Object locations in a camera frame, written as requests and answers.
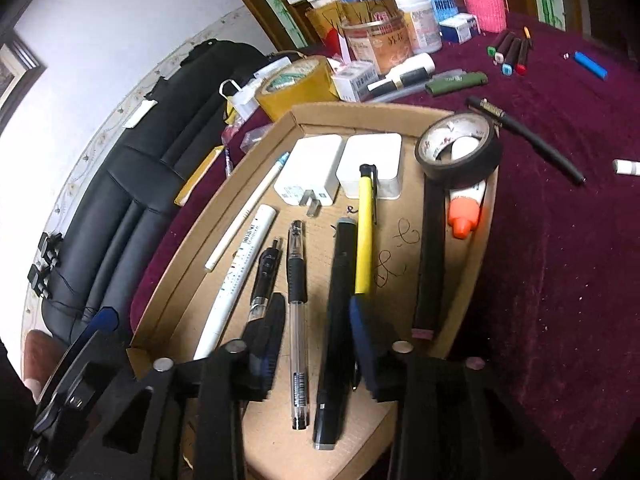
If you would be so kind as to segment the white marker pen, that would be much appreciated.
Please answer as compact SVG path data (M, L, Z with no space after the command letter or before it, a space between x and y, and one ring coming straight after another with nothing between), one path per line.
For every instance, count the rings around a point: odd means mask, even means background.
M258 250L262 248L262 243L276 215L277 211L269 205L262 204L258 207L209 311L194 352L194 360L206 358L220 341L246 283L250 268L257 258Z

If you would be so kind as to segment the yellow pencil pen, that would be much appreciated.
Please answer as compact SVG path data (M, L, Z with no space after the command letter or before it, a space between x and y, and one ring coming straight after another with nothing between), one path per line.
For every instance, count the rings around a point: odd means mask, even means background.
M363 164L358 180L358 233L355 294L368 296L372 287L372 259L376 215L376 167Z

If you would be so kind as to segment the orange tip glue tube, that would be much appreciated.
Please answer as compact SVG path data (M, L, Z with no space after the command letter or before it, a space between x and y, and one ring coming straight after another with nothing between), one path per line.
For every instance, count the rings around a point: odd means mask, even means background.
M485 191L483 180L470 188L449 192L448 224L454 238L465 240L477 228Z

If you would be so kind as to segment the black fountain pen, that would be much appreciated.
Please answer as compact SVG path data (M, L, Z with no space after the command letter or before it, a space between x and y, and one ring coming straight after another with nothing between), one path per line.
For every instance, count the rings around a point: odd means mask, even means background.
M544 160L561 171L574 185L586 183L584 174L568 158L502 108L495 106L488 99L477 96L468 96L465 103L472 110L477 110L494 120L501 128L524 139Z

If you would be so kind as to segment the black sofa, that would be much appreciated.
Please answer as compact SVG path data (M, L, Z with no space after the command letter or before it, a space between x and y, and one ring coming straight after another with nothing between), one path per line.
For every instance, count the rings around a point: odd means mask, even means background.
M220 84L245 84L268 58L250 44L208 40L146 96L153 107L120 135L96 170L64 233L41 304L44 325L63 347L103 308L130 339L130 308L145 269L178 212L175 199L219 144L226 101Z

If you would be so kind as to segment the clear gel pen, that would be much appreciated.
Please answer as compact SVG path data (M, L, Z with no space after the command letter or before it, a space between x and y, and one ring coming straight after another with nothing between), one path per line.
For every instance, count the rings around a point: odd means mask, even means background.
M290 371L292 427L304 430L309 425L307 277L305 231L302 220L294 220L288 229L286 253L288 281L288 317L290 318Z

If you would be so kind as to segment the maroon velvet tablecloth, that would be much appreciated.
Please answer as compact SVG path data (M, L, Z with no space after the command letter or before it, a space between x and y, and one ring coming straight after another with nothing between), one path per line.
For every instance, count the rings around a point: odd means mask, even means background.
M502 138L497 203L471 313L470 350L494 364L577 479L639 474L639 181L616 159L639 155L639 70L623 53L524 14L534 47L525 76L502 76L478 36L437 55L439 67L484 70L478 96L502 108L586 177L570 180L514 134ZM589 56L599 79L574 60ZM460 110L465 95L408 106ZM172 257L227 180L215 171L178 215L134 300L138 325Z

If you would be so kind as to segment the white charger cube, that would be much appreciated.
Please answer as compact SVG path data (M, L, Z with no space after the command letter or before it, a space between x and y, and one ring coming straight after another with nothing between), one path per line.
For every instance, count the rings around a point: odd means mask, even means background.
M306 136L288 155L274 190L288 206L306 205L306 192L314 194L321 206L332 206L337 194L337 166L344 151L339 134Z

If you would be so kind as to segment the black electrical tape roll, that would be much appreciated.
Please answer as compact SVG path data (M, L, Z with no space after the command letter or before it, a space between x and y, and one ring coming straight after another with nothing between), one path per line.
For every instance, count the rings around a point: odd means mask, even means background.
M435 122L414 148L426 180L447 190L470 188L499 166L502 144L494 125L476 113L458 113Z

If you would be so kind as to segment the small white barcode box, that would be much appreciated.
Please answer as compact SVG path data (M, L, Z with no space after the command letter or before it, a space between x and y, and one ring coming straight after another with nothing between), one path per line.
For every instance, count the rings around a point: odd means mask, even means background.
M354 61L334 70L331 78L341 101L359 103L369 95L368 85L378 81L378 71L371 62Z

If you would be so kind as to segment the black lipstick tube gold band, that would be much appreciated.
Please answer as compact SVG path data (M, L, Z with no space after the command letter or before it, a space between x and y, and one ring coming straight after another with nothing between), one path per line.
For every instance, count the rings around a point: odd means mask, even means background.
M431 74L423 67L410 72L396 74L390 78L384 78L368 85L370 98L379 98L389 94L413 87L416 84L424 84L431 78Z

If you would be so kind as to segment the white tube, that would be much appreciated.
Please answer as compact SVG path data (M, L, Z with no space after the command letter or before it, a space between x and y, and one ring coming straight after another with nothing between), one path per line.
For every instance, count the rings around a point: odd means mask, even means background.
M407 58L404 62L394 66L387 73L387 77L398 79L401 75L420 70L420 68L423 68L428 74L434 73L435 63L431 55L423 52L410 56L410 58Z

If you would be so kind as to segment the glass jar copper label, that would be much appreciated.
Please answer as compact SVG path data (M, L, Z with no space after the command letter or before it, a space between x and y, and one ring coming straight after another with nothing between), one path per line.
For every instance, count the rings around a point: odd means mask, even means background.
M371 62L379 75L386 75L413 56L407 26L401 16L358 25L344 21L341 28L356 60Z

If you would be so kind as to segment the blue lighter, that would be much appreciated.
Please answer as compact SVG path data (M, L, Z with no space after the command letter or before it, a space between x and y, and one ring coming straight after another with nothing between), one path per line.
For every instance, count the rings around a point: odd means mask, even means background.
M574 52L574 60L580 66L589 70L594 76L597 76L599 79L605 80L608 76L608 71L598 64L596 61L593 61L592 58L583 54L582 52L575 51Z

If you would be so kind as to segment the white plastic tub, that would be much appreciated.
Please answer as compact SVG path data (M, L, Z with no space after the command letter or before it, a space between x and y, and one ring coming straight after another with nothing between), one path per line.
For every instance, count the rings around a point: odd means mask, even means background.
M442 37L432 0L395 2L404 16L413 53L434 53L440 50Z

